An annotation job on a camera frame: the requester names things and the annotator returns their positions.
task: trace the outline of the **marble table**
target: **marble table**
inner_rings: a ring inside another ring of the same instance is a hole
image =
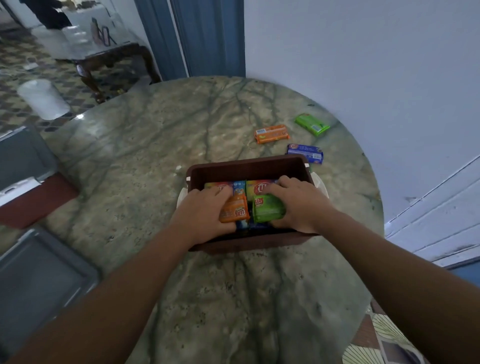
[[[313,137],[293,122],[302,112],[331,129]],[[289,141],[257,145],[255,129],[280,123]],[[282,86],[237,77],[163,82],[93,108],[47,142],[82,191],[42,223],[104,274],[167,224],[190,165],[280,155],[289,142],[320,146],[324,163],[313,171],[334,205],[383,234],[377,183],[355,139],[327,110]],[[0,253],[17,234],[0,228]],[[341,362],[370,298],[322,237],[237,254],[188,253],[128,362]]]

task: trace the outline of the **brand logo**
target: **brand logo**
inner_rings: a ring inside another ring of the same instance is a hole
[[[235,210],[235,216],[243,216],[245,215],[245,208],[239,207]]]
[[[267,185],[268,185],[268,183],[259,183],[253,189],[254,193],[255,194],[262,194],[262,191],[264,190],[265,186],[267,186]]]

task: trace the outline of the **left hand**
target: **left hand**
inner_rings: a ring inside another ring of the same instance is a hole
[[[169,227],[180,229],[191,237],[191,245],[201,244],[217,236],[235,232],[234,222],[221,223],[220,210],[229,197],[230,186],[191,190],[173,213]]]

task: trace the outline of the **white plastic cup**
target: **white plastic cup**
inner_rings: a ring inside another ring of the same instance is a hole
[[[70,111],[70,105],[49,80],[27,81],[18,87],[17,93],[43,120],[53,120]]]

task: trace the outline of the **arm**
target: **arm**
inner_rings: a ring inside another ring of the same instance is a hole
[[[264,191],[279,197],[287,208],[285,217],[272,224],[323,235],[428,360],[435,364],[478,361],[477,287],[337,211],[310,183],[282,176],[279,185]]]
[[[191,191],[159,232],[130,261],[78,304],[39,330],[9,364],[124,363],[162,289],[193,245],[235,231],[218,221],[230,187]]]

